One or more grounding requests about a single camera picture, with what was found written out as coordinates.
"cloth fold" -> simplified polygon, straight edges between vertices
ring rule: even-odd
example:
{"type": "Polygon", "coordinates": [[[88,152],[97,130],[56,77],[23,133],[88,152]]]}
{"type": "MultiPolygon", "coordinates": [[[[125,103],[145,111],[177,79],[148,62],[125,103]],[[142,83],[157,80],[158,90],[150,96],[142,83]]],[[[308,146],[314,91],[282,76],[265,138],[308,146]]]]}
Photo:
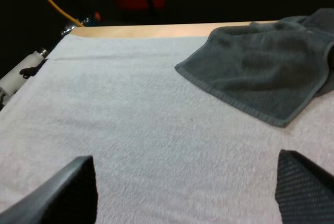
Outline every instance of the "cloth fold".
{"type": "Polygon", "coordinates": [[[274,126],[287,126],[334,89],[334,10],[215,29],[175,69],[204,91],[274,126]]]}

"table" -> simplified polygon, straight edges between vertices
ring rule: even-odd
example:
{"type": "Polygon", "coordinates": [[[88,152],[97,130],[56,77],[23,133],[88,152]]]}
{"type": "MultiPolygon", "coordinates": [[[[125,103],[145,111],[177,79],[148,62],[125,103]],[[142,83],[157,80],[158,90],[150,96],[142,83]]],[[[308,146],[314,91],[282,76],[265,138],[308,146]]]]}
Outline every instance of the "table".
{"type": "Polygon", "coordinates": [[[179,25],[78,27],[71,33],[90,38],[176,38],[205,37],[217,27],[247,26],[250,22],[200,23],[179,25]]]}

